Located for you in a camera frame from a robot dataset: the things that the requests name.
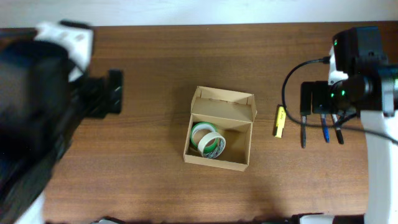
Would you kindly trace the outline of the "black pen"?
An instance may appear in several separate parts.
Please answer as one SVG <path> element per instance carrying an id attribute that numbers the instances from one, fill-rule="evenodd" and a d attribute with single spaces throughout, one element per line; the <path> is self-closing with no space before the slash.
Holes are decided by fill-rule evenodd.
<path id="1" fill-rule="evenodd" d="M 306 125 L 307 125 L 307 116 L 301 116 L 301 128 L 300 128 L 300 142 L 301 147 L 305 149 L 306 147 Z"/>

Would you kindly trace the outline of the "blue pen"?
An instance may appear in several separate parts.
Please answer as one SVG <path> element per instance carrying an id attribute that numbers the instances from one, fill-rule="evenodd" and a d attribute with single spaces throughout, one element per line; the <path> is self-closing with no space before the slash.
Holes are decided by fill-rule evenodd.
<path id="1" fill-rule="evenodd" d="M 328 127 L 327 127 L 327 123 L 326 123 L 326 115 L 321 114 L 320 120 L 321 120 L 322 133 L 323 133 L 324 140 L 326 143 L 329 143 L 330 137 L 329 137 Z"/>

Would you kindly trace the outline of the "yellow highlighter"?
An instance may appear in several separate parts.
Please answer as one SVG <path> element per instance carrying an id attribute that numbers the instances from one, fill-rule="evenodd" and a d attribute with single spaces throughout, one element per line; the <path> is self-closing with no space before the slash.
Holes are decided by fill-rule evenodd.
<path id="1" fill-rule="evenodd" d="M 282 105 L 277 107 L 277 114 L 275 119 L 275 125 L 273 135 L 276 138 L 281 138 L 285 126 L 286 112 Z"/>

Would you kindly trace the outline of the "green tape roll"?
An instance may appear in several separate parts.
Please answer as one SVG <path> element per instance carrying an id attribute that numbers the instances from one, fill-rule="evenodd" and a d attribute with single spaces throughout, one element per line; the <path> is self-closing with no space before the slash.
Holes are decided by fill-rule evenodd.
<path id="1" fill-rule="evenodd" d="M 198 150 L 198 144 L 200 142 L 200 140 L 208 133 L 212 133 L 212 132 L 218 132 L 217 128 L 211 124 L 211 123 L 207 123 L 207 122 L 200 122 L 200 123 L 196 123 L 193 125 L 192 129 L 191 129 L 191 133 L 190 133 L 190 142 L 194 148 L 194 150 Z M 209 153 L 212 152 L 216 149 L 216 146 L 218 144 L 218 140 L 214 139 L 211 140 L 204 148 L 203 152 L 204 153 Z"/>

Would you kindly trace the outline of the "white tape roll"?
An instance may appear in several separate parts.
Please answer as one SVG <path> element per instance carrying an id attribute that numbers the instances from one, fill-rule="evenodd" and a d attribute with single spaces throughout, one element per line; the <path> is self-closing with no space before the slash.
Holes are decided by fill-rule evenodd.
<path id="1" fill-rule="evenodd" d="M 226 139 L 218 132 L 204 135 L 198 143 L 201 156 L 208 159 L 217 158 L 225 149 Z"/>

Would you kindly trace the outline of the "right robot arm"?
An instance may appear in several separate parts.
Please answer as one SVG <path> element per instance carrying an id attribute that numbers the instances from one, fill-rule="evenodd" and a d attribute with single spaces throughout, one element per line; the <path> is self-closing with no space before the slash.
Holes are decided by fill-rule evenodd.
<path id="1" fill-rule="evenodd" d="M 310 114 L 336 116 L 331 128 L 361 120 L 368 155 L 368 207 L 362 215 L 307 213 L 292 223 L 397 223 L 397 65 L 388 62 L 377 27 L 353 27 L 333 36 L 330 54 L 317 60 L 330 66 L 328 80 L 303 82 L 301 133 Z"/>

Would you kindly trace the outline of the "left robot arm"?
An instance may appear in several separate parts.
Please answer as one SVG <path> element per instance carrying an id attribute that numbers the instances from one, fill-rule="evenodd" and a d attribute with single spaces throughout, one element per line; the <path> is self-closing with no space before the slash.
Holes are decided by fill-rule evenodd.
<path id="1" fill-rule="evenodd" d="M 89 75 L 94 40 L 68 20 L 1 30 L 2 223 L 42 223 L 44 190 L 80 123 L 121 112 L 123 72 Z"/>

